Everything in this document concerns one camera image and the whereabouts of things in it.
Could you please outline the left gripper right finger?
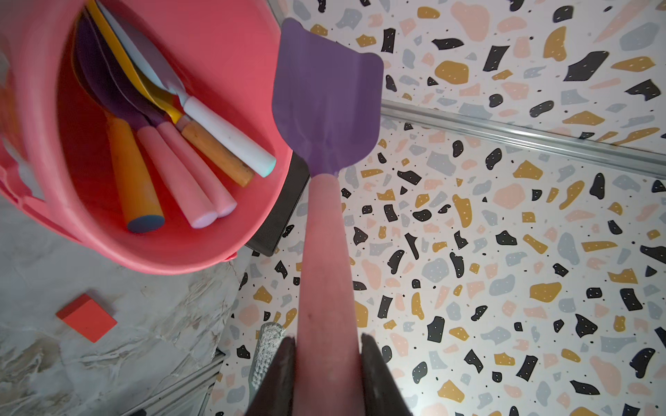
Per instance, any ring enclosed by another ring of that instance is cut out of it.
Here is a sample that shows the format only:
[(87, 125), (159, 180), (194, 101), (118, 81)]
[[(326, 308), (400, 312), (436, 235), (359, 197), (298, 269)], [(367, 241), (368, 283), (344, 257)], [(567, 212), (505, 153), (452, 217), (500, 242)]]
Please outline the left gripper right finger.
[(362, 386), (367, 416), (410, 416), (411, 412), (384, 362), (376, 340), (361, 335)]

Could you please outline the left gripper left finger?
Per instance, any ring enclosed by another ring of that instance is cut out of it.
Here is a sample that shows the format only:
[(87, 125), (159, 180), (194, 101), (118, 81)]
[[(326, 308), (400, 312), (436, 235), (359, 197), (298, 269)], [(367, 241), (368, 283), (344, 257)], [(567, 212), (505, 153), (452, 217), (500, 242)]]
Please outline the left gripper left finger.
[(286, 337), (277, 348), (246, 415), (292, 415), (295, 375), (296, 340)]

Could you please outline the yellow trowel blue handle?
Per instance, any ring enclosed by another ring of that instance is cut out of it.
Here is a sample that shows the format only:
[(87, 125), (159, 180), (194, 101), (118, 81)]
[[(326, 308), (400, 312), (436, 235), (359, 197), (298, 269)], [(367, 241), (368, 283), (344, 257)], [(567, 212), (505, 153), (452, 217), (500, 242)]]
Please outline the yellow trowel blue handle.
[(165, 223), (164, 213), (135, 140), (135, 131), (145, 128), (148, 122), (116, 87), (94, 21), (86, 10), (77, 30), (76, 48), (88, 86), (109, 113), (112, 164), (127, 228), (137, 234), (156, 231)]

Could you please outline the purple trowel pink handle back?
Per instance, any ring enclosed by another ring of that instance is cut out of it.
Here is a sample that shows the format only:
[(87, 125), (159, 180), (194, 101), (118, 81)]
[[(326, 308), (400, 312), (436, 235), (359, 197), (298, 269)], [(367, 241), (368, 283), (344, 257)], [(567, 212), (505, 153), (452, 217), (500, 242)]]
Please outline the purple trowel pink handle back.
[(310, 173), (299, 286), (294, 412), (364, 413), (362, 364), (338, 175), (365, 159), (380, 134), (383, 61), (281, 26), (272, 112)]

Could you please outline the purple trowel pink handle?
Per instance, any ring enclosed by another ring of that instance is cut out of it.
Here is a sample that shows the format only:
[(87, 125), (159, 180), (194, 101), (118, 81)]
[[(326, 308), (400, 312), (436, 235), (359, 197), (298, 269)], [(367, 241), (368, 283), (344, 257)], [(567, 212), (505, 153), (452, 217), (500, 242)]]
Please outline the purple trowel pink handle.
[(141, 99), (136, 106), (123, 94), (110, 68), (113, 54), (105, 51), (102, 41), (90, 13), (83, 11), (76, 29), (75, 51), (88, 86), (107, 110), (138, 133), (140, 143), (189, 225), (194, 229), (211, 225), (218, 218), (212, 201), (157, 129), (173, 124), (147, 100)]
[(121, 63), (118, 61), (113, 49), (109, 47), (107, 39), (95, 25), (93, 25), (93, 31), (113, 82), (116, 88), (119, 89), (123, 99), (133, 109), (138, 110), (161, 134), (170, 149), (180, 160), (180, 163), (187, 168), (189, 174), (198, 183), (199, 188), (211, 201), (218, 217), (222, 218), (232, 213), (237, 206), (237, 202), (232, 195), (223, 186), (208, 164), (190, 146), (190, 142), (182, 135), (182, 131), (178, 130), (177, 126), (169, 120), (168, 115), (162, 110), (157, 109), (149, 99), (135, 88), (135, 85), (133, 85), (121, 67)]
[(338, 175), (365, 159), (380, 134), (383, 61), (281, 26), (272, 112), (310, 173), (299, 286), (294, 412), (364, 413), (362, 364)]

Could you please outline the light blue trowel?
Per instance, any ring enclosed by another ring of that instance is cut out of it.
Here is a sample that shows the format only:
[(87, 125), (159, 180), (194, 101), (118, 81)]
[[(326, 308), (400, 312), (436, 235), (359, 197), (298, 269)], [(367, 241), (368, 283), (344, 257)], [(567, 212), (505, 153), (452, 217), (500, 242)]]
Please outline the light blue trowel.
[(273, 172), (276, 158), (198, 98), (189, 95), (152, 41), (101, 3), (89, 1), (86, 8), (122, 70), (145, 98), (164, 110), (174, 122), (182, 121), (187, 115), (194, 118), (218, 143), (261, 177)]

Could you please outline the red block near bucket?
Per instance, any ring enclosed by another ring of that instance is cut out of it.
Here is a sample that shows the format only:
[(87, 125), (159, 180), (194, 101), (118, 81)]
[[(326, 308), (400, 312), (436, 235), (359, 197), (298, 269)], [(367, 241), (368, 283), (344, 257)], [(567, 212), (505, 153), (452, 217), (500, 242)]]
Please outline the red block near bucket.
[(97, 343), (117, 325), (102, 306), (88, 294), (81, 294), (55, 314), (91, 343)]

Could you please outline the pink plastic bucket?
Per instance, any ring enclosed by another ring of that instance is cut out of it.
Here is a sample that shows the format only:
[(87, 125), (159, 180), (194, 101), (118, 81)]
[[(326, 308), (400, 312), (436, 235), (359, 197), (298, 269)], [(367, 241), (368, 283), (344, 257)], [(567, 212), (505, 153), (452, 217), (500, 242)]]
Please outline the pink plastic bucket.
[(104, 111), (70, 64), (81, 1), (1, 4), (1, 142), (29, 163), (43, 197), (1, 154), (1, 193), (52, 232), (132, 270), (177, 275), (232, 259), (265, 222), (283, 188), (291, 149), (272, 117), (280, 29), (265, 1), (109, 1), (150, 37), (187, 90), (274, 155), (267, 177), (232, 185), (237, 209), (195, 230), (160, 180), (166, 216), (156, 232), (130, 232), (116, 190)]

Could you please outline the black case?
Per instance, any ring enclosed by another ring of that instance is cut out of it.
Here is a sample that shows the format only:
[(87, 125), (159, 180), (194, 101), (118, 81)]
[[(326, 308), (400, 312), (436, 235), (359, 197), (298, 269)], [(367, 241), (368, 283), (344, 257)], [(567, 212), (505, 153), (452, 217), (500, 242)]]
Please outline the black case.
[(307, 164), (293, 154), (281, 193), (265, 222), (246, 244), (247, 247), (264, 256), (273, 255), (279, 241), (284, 237), (285, 229), (290, 224), (291, 216), (297, 209), (309, 179)]

